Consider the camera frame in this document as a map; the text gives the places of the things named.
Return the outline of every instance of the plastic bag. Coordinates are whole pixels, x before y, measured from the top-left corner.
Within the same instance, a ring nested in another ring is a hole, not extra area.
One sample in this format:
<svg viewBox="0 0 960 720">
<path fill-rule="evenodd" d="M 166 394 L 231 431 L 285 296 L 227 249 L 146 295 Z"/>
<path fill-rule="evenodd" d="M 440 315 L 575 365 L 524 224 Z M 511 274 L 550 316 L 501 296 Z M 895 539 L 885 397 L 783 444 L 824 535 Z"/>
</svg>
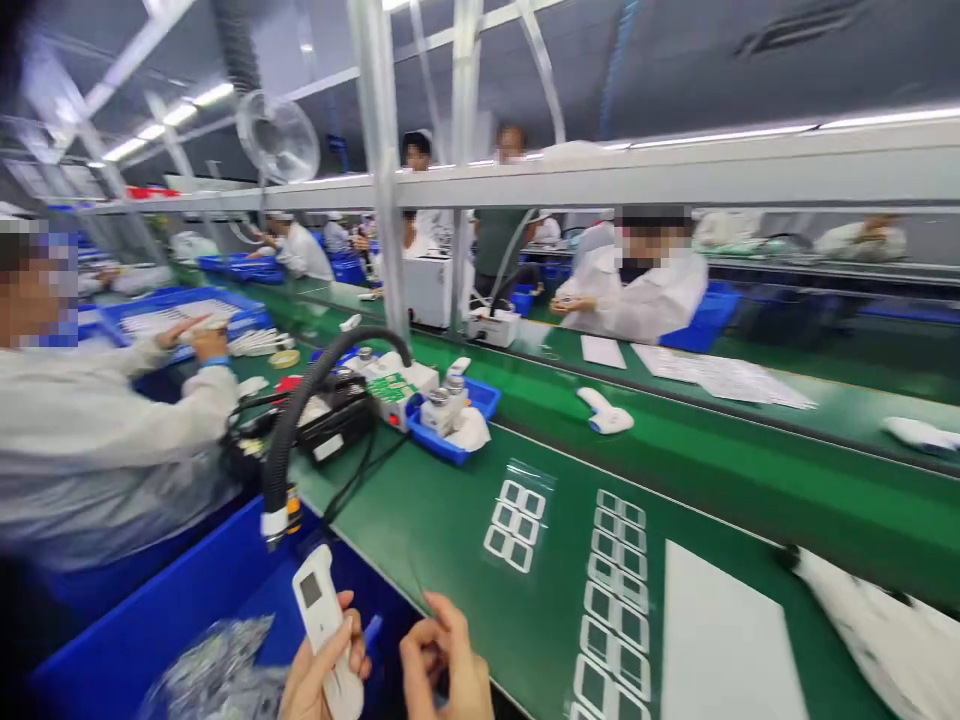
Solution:
<svg viewBox="0 0 960 720">
<path fill-rule="evenodd" d="M 216 622 L 147 693 L 137 720 L 275 720 L 288 668 L 254 658 L 273 616 Z"/>
</svg>

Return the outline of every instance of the ceiling light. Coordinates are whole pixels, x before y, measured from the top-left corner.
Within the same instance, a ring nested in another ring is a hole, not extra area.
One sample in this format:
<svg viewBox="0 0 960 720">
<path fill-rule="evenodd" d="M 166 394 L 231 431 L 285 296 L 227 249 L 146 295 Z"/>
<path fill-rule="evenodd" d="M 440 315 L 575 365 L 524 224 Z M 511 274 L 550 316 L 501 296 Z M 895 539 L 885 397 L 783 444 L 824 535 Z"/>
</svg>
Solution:
<svg viewBox="0 0 960 720">
<path fill-rule="evenodd" d="M 889 115 L 870 115 L 859 118 L 834 120 L 820 126 L 821 130 L 833 130 L 842 127 L 863 127 L 865 125 L 886 125 L 887 123 L 916 122 L 918 120 L 942 120 L 944 118 L 960 117 L 960 107 L 942 108 L 940 110 L 916 110 L 906 113 L 891 113 Z"/>
<path fill-rule="evenodd" d="M 146 144 L 146 140 L 141 140 L 140 138 L 131 138 L 123 143 L 123 145 L 117 145 L 117 147 L 104 155 L 103 159 L 108 162 L 116 162 L 120 158 L 126 157 L 130 153 L 139 150 Z"/>
<path fill-rule="evenodd" d="M 227 95 L 233 92 L 233 83 L 222 83 L 216 87 L 210 88 L 193 101 L 194 105 L 206 107 L 213 105 L 218 100 L 223 100 Z"/>
<path fill-rule="evenodd" d="M 189 103 L 184 103 L 176 110 L 173 110 L 167 113 L 167 116 L 163 119 L 165 125 L 173 125 L 176 127 L 185 120 L 189 120 L 194 115 L 197 114 L 197 108 L 195 105 Z"/>
<path fill-rule="evenodd" d="M 787 127 L 767 128 L 766 130 L 745 130 L 743 132 L 722 133 L 719 135 L 700 135 L 690 138 L 676 138 L 674 140 L 654 140 L 647 143 L 634 143 L 631 149 L 666 147 L 668 145 L 692 145 L 695 143 L 714 142 L 719 140 L 744 140 L 746 138 L 770 137 L 771 135 L 795 135 L 813 130 L 816 125 L 788 125 Z"/>
<path fill-rule="evenodd" d="M 163 125 L 149 125 L 145 127 L 140 134 L 137 135 L 137 137 L 141 140 L 156 140 L 158 137 L 163 135 L 164 132 L 166 132 L 166 129 L 163 127 Z"/>
</svg>

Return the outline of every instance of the metal shelf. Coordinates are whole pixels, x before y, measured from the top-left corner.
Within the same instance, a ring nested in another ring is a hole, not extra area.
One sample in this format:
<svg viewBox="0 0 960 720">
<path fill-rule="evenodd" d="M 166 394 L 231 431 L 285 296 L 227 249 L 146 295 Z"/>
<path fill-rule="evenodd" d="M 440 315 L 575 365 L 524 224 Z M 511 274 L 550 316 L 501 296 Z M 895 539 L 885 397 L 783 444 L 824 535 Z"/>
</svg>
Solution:
<svg viewBox="0 0 960 720">
<path fill-rule="evenodd" d="M 960 120 L 943 120 L 403 173 L 396 192 L 402 208 L 682 203 L 796 210 L 907 205 L 950 212 L 960 207 L 958 167 Z M 257 210 L 260 191 L 195 193 L 129 205 L 142 212 Z M 369 175 L 335 176 L 266 192 L 270 210 L 373 205 Z M 123 204 L 110 203 L 82 212 L 123 211 Z"/>
</svg>

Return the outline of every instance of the white lab coat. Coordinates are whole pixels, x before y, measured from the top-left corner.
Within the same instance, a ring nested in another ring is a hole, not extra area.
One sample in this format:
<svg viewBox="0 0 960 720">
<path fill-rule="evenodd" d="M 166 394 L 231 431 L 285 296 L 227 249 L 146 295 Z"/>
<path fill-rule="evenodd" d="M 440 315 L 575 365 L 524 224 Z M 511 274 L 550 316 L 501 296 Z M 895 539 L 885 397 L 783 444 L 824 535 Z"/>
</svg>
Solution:
<svg viewBox="0 0 960 720">
<path fill-rule="evenodd" d="M 195 525 L 239 491 L 218 471 L 238 400 L 226 367 L 175 405 L 136 394 L 152 340 L 95 354 L 0 350 L 0 552 L 58 571 L 102 565 Z"/>
<path fill-rule="evenodd" d="M 353 248 L 350 233 L 333 220 L 323 226 L 323 242 L 330 252 L 349 252 Z"/>
<path fill-rule="evenodd" d="M 276 255 L 277 262 L 296 275 L 317 280 L 333 280 L 333 266 L 317 239 L 300 223 L 290 225 L 290 232 L 280 238 L 280 252 L 272 247 L 261 248 L 257 255 Z"/>
<path fill-rule="evenodd" d="M 907 254 L 907 235 L 900 228 L 888 227 L 882 231 L 883 241 L 854 242 L 863 233 L 863 223 L 841 225 L 825 232 L 815 243 L 816 251 L 831 260 L 858 262 L 889 262 Z"/>
<path fill-rule="evenodd" d="M 615 245 L 591 250 L 557 290 L 557 297 L 597 298 L 595 312 L 567 315 L 561 325 L 594 335 L 656 344 L 661 335 L 690 325 L 707 290 L 707 263 L 689 248 L 672 251 L 632 283 L 623 286 Z"/>
</svg>

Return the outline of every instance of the white thermometer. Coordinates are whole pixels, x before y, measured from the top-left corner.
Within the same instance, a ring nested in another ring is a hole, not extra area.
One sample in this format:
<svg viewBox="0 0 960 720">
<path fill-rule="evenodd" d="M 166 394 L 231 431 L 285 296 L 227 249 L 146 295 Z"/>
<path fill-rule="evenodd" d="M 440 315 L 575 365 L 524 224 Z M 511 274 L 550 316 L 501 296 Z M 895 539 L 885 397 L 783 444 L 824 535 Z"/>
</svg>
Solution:
<svg viewBox="0 0 960 720">
<path fill-rule="evenodd" d="M 293 576 L 293 594 L 297 596 L 314 655 L 343 623 L 343 611 L 330 579 L 332 562 L 330 548 L 321 545 Z M 324 678 L 323 693 L 333 720 L 357 720 L 363 712 L 363 682 L 350 671 L 350 646 L 337 660 L 333 672 Z"/>
</svg>

